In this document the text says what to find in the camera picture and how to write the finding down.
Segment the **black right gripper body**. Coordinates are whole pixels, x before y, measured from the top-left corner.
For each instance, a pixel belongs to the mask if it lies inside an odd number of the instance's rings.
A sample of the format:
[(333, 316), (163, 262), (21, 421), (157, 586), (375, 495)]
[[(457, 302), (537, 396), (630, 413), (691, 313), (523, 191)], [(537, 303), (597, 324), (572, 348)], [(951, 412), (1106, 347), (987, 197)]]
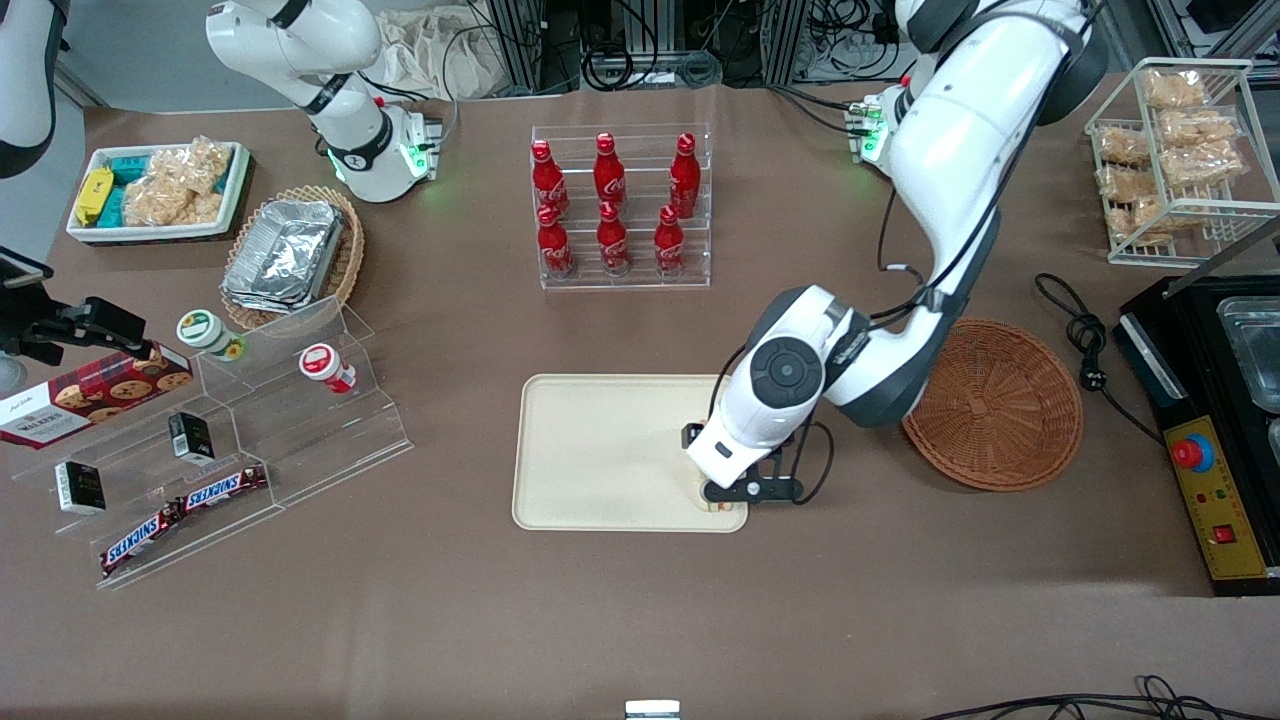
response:
[(79, 304), (64, 304), (47, 295), (4, 295), (3, 351), (56, 366), (61, 363), (64, 347), (90, 345), (86, 329), (79, 324), (88, 310), (88, 299)]

